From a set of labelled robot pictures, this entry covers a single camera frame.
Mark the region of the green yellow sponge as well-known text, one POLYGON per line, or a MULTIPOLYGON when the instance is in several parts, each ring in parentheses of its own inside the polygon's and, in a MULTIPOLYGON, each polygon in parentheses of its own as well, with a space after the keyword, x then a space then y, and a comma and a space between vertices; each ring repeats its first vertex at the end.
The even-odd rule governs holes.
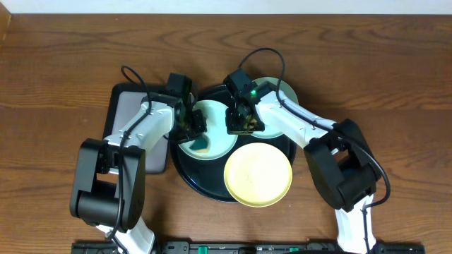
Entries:
POLYGON ((190 144, 189 149, 198 153, 207 153, 210 151, 210 139, 206 135, 197 137, 197 139, 190 144))

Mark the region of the light blue plate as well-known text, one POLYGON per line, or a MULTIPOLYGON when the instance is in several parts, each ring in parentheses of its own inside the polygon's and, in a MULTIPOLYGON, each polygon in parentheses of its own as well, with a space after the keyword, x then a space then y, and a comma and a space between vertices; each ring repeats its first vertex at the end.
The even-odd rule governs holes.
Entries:
POLYGON ((207 131, 203 133, 210 139, 210 151, 207 153, 198 153, 189 149, 193 141, 182 143, 179 148, 188 156, 199 160, 214 160, 226 155, 236 144, 237 135, 227 133, 225 123, 225 111, 227 106, 222 102, 215 100, 198 101, 193 110, 200 109, 206 120, 207 131))

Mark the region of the yellow plate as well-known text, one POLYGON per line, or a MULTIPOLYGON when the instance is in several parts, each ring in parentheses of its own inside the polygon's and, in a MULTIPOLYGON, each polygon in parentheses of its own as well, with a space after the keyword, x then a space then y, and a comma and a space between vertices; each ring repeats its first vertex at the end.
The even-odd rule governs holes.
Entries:
POLYGON ((229 194, 249 207, 267 207, 277 203, 292 184, 292 166, 277 147, 249 143, 227 159, 224 182, 229 194))

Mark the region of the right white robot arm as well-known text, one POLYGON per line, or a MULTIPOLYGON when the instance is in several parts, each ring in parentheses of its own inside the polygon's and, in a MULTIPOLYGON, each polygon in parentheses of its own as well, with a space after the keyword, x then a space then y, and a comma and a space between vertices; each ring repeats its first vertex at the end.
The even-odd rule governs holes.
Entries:
POLYGON ((359 126, 317 116, 289 99, 279 85, 257 84, 241 68, 223 83, 234 100, 226 111, 228 133, 250 135, 274 127, 299 145, 316 190, 335 210, 340 249, 373 253, 369 212, 377 204, 377 181, 388 178, 359 126))

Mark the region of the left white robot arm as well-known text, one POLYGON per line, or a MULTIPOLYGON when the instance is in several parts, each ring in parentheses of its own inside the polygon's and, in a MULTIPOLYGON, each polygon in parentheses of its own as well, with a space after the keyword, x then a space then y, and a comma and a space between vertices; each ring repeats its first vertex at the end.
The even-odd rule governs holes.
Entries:
POLYGON ((79 149, 70 213, 105 234, 119 253, 151 253, 155 234, 141 217, 145 160, 159 139, 186 143, 206 132, 194 110, 193 82, 171 73, 165 89, 145 91, 136 115, 103 140, 86 139, 79 149))

